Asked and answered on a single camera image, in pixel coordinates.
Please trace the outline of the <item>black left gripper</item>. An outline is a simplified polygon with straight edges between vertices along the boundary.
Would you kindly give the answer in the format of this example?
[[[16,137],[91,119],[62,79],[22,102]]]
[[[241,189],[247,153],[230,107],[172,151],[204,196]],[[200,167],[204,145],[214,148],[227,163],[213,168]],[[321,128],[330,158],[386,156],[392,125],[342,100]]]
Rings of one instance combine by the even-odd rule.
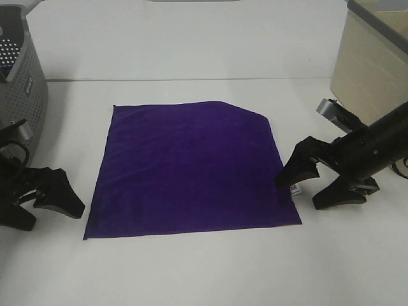
[[[1,156],[1,226],[32,231],[36,218],[21,204],[34,200],[34,208],[52,210],[73,219],[81,219],[85,205],[72,189],[66,172],[59,168],[27,167],[30,153],[25,145],[17,145],[25,154]]]

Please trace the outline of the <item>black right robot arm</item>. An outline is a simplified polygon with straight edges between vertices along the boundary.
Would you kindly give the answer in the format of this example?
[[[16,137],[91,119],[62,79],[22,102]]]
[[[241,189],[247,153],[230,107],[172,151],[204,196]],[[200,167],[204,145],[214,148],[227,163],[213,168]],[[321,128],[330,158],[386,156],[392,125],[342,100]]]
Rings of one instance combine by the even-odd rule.
[[[317,164],[323,163],[338,177],[313,197],[315,209],[365,203],[379,190],[373,175],[407,157],[407,103],[369,126],[332,99],[323,99],[317,112],[346,135],[331,143],[311,136],[297,143],[275,178],[276,187],[318,178]]]

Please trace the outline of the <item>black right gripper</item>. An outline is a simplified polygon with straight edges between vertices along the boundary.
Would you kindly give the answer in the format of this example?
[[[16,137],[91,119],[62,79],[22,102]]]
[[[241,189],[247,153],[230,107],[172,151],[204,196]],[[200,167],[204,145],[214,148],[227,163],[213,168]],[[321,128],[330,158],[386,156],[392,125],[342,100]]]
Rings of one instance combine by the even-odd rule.
[[[308,136],[296,144],[289,161],[275,178],[277,189],[284,189],[308,179],[319,178],[321,162],[338,177],[313,196],[316,210],[340,205],[364,204],[362,193],[379,190],[374,174],[388,165],[388,153],[369,129],[359,129],[331,143]]]

